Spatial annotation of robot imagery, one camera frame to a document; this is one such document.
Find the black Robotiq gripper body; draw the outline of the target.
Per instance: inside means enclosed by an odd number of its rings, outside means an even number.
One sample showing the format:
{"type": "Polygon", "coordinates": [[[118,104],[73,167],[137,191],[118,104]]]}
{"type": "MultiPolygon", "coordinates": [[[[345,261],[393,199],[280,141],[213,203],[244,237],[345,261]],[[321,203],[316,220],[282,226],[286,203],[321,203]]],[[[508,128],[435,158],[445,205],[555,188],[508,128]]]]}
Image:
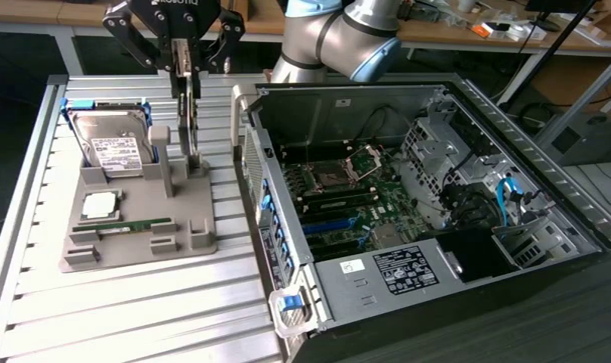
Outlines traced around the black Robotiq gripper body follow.
{"type": "Polygon", "coordinates": [[[200,39],[220,15],[220,2],[186,1],[128,1],[133,15],[146,28],[170,39],[200,39]]]}

